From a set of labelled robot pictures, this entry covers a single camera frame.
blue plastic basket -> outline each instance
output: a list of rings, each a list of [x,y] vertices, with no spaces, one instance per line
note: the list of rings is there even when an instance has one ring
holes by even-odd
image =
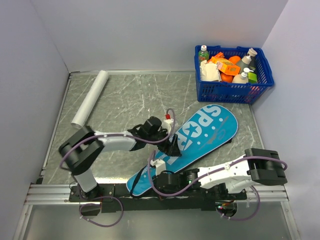
[[[228,83],[216,81],[201,81],[198,53],[201,45],[195,47],[194,65],[196,94],[199,102],[221,102],[237,104],[253,104],[275,82],[272,77],[268,60],[261,48],[254,47],[258,53],[255,56],[258,83]],[[249,47],[226,48],[221,46],[207,46],[210,58],[222,52],[226,59],[232,56],[243,57],[248,53]]]

white wall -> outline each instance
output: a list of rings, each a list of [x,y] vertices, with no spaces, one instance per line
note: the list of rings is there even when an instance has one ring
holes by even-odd
[[[319,239],[318,0],[289,0],[263,45],[275,88],[253,110],[267,149],[289,165],[286,189],[302,239]]]
[[[70,72],[192,70],[199,44],[262,47],[288,0],[31,0]]]
[[[12,239],[69,72],[31,3],[0,1],[0,233]]]

gray tabletop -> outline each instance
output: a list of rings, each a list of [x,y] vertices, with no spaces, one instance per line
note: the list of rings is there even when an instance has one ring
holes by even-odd
[[[58,168],[59,146],[77,130],[71,121],[95,80],[96,74],[74,74],[63,103],[53,143],[47,160],[44,184],[68,184],[72,177]],[[143,124],[150,116],[164,118],[167,108],[173,108],[181,126],[208,102],[198,102],[194,73],[112,74],[103,89],[87,125],[95,131],[122,132]],[[247,104],[218,103],[229,109],[238,121],[238,132],[232,142],[223,145],[193,164],[191,168],[210,167],[231,161],[248,148],[261,148],[258,131]],[[146,165],[148,145],[134,151],[113,151],[99,155],[92,165],[98,183],[126,183],[128,178]]]

white bottle cap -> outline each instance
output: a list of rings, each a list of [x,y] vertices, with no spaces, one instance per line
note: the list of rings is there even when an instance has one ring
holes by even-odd
[[[250,55],[244,56],[244,57],[242,58],[242,61],[243,61],[245,64],[249,65],[250,62],[251,62],[251,56],[250,56]]]
[[[257,53],[256,50],[254,50],[253,48],[250,48],[249,51],[248,51],[248,54],[249,54],[251,57],[255,57],[258,53]]]
[[[240,76],[240,78],[241,79],[245,79],[246,77],[248,77],[248,73],[250,72],[250,69],[248,68],[248,67],[245,67],[244,69],[243,69],[243,72],[241,73],[241,76]]]

snowboard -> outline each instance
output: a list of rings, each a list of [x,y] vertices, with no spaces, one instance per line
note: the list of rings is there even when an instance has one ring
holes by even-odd
[[[180,172],[201,157],[209,154],[223,144],[229,142],[237,133],[238,122],[236,117],[223,106],[209,104],[199,109],[176,132],[178,147],[182,156],[167,156],[158,151],[155,159],[165,161],[166,170]],[[151,177],[155,176],[156,169],[150,168]],[[134,174],[126,183],[130,192],[136,177],[139,177],[132,195],[140,196],[151,189],[147,176],[147,166]]]

